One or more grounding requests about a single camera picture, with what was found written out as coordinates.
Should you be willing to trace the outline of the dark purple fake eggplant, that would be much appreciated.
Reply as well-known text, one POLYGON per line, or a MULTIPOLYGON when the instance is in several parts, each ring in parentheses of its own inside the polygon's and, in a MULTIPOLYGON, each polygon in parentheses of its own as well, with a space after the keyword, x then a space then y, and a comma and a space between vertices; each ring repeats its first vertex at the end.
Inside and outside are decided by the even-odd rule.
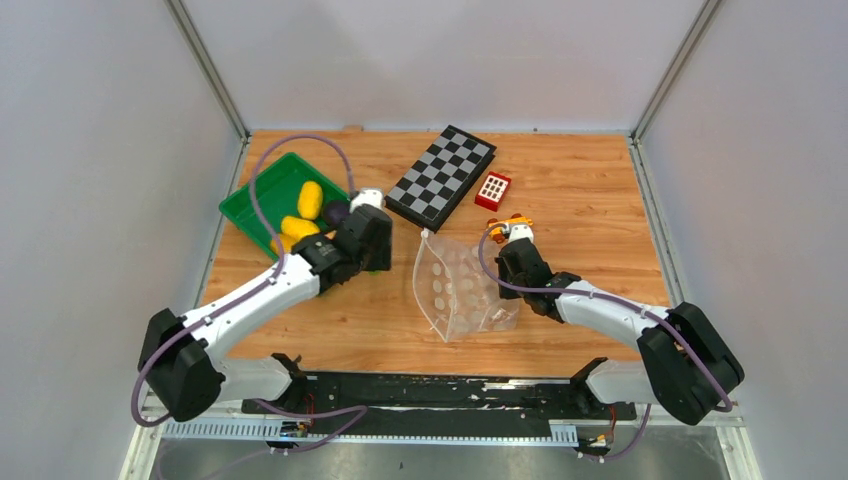
POLYGON ((327 202, 321 210, 321 218, 330 227, 337 227, 350 214, 350 203, 345 200, 336 199, 327 202))

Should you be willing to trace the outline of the yellow fake lemon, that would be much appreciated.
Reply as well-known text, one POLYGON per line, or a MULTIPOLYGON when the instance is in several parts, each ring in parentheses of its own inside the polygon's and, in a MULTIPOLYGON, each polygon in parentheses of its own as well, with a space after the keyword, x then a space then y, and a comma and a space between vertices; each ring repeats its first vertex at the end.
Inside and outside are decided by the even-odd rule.
POLYGON ((321 185, 309 180, 302 184, 297 199, 297 212, 302 219, 316 220, 322 211, 324 193, 321 185))

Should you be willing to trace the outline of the clear zip top bag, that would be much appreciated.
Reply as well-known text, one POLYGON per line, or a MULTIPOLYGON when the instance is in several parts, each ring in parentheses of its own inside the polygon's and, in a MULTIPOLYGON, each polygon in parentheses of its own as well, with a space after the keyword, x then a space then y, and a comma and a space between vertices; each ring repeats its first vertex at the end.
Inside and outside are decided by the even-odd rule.
POLYGON ((416 302, 444 342, 470 334, 512 330, 516 327, 520 302, 502 299, 499 285, 483 270, 497 271, 497 245, 466 245, 430 230, 421 232, 421 243, 413 268, 416 302))

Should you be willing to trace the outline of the brown fake potato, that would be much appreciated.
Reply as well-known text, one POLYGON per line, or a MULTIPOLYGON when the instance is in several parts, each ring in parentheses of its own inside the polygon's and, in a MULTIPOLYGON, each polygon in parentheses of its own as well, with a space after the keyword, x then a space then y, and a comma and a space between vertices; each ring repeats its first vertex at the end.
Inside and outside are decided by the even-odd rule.
POLYGON ((278 257, 281 253, 289 253, 295 243, 296 241, 293 237, 284 233, 279 233, 275 238, 270 240, 269 248, 273 255, 278 257))

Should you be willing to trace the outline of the yellow fake banana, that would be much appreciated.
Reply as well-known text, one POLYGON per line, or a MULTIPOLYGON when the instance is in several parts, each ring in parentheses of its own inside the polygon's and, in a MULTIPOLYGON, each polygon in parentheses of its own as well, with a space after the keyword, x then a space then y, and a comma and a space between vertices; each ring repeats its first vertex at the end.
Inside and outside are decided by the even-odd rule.
POLYGON ((281 233, 291 238, 294 242, 301 239, 319 234, 320 227, 312 220, 299 218, 296 216, 285 216, 280 223, 281 233))

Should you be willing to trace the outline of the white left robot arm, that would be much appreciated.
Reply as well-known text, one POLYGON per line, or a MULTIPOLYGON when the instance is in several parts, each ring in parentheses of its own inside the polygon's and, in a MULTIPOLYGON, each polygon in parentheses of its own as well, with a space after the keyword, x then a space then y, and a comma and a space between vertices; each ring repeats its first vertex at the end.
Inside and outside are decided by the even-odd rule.
POLYGON ((310 235, 268 270, 228 295, 182 315, 165 308, 148 323, 139 375, 164 406, 167 418, 192 420, 226 401, 270 401, 283 413, 298 411, 306 386, 280 355, 231 359, 229 352, 275 316, 309 301, 361 272, 391 267, 391 218, 360 205, 333 237, 310 235))

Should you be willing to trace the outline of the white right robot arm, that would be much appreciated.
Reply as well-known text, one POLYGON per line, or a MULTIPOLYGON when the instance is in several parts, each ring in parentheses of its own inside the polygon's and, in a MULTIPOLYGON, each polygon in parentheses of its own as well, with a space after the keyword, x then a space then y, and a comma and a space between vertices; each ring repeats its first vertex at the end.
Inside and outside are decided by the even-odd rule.
POLYGON ((744 381, 744 369, 697 305, 639 304, 578 275, 555 273, 529 238, 506 242, 495 263, 503 298, 521 298, 540 316, 595 330, 638 352, 636 384, 676 420, 696 425, 712 411, 732 410, 729 395, 744 381))

